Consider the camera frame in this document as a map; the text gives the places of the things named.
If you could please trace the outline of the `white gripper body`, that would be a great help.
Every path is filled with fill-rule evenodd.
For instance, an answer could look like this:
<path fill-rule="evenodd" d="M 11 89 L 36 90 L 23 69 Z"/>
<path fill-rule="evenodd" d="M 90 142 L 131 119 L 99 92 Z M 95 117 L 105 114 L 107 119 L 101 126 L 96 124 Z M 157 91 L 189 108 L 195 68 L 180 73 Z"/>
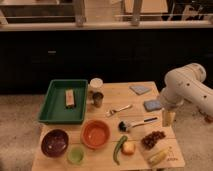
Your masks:
<path fill-rule="evenodd" d="M 182 105 L 182 97 L 170 89 L 163 89 L 158 100 L 166 110 L 173 110 Z"/>

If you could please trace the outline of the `yellow gripper fingers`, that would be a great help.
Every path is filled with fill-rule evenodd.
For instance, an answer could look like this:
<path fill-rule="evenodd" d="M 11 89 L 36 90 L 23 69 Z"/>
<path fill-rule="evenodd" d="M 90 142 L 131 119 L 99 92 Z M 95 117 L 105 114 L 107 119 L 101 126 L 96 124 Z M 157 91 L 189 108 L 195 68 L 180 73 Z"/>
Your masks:
<path fill-rule="evenodd" d="M 169 127 L 172 125 L 175 119 L 175 113 L 173 111 L 164 110 L 162 113 L 162 125 Z"/>

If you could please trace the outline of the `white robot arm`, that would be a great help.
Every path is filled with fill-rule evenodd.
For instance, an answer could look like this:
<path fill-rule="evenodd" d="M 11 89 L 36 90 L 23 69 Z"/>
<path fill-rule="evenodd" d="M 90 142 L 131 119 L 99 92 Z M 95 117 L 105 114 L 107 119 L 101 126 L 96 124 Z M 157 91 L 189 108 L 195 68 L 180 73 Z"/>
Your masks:
<path fill-rule="evenodd" d="M 170 70 L 164 77 L 165 87 L 158 100 L 163 106 L 162 125 L 168 127 L 174 121 L 173 110 L 185 100 L 195 104 L 207 123 L 213 123 L 213 89 L 204 84 L 205 68 L 198 63 Z"/>

